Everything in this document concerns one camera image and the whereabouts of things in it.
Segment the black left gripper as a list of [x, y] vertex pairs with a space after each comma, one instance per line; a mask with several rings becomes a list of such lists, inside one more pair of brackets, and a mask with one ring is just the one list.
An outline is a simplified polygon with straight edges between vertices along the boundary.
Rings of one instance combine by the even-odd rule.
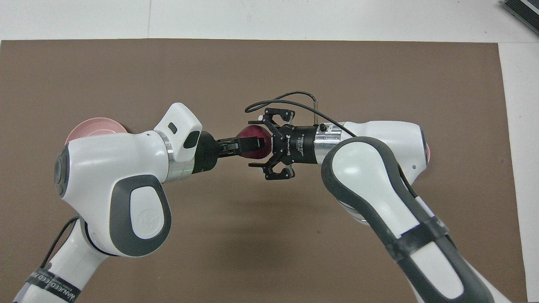
[[234, 137], [215, 140], [208, 132], [201, 132], [194, 156], [193, 173], [212, 170], [219, 157], [267, 157], [263, 138]]

